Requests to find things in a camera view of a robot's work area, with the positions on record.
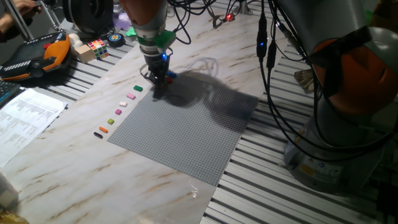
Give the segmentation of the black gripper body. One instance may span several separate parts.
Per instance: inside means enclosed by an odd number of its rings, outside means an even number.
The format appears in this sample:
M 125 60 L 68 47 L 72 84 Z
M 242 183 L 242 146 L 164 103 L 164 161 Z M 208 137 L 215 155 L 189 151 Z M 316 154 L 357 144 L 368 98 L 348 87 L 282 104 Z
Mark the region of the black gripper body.
M 164 78 L 169 70 L 170 56 L 166 53 L 145 55 L 150 77 Z

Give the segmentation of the bare person hand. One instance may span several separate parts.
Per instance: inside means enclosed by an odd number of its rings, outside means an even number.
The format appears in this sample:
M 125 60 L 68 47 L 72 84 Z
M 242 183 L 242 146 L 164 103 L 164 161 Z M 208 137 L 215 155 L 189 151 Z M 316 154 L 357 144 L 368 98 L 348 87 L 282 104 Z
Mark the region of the bare person hand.
M 23 17 L 34 17 L 42 11 L 42 8 L 32 0 L 13 0 L 13 2 Z

